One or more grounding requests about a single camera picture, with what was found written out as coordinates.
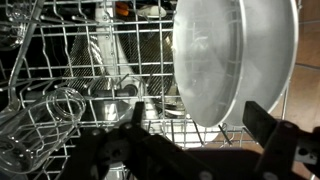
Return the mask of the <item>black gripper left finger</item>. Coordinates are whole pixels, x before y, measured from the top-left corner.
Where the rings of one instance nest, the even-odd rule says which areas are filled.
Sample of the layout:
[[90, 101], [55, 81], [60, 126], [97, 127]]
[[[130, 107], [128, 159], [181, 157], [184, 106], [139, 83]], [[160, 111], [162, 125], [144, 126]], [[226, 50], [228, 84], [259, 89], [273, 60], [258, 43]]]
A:
[[131, 118], [131, 124], [133, 126], [140, 126], [143, 120], [145, 111], [145, 103], [139, 101], [135, 104], [134, 111]]

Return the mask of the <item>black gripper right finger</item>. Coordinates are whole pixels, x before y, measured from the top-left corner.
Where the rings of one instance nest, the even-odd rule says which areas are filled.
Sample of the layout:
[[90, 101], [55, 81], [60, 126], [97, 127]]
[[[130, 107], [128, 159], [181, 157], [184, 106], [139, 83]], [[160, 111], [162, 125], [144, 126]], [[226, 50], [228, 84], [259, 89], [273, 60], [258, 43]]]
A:
[[277, 125], [277, 120], [255, 101], [247, 101], [243, 113], [243, 124], [253, 138], [264, 147]]

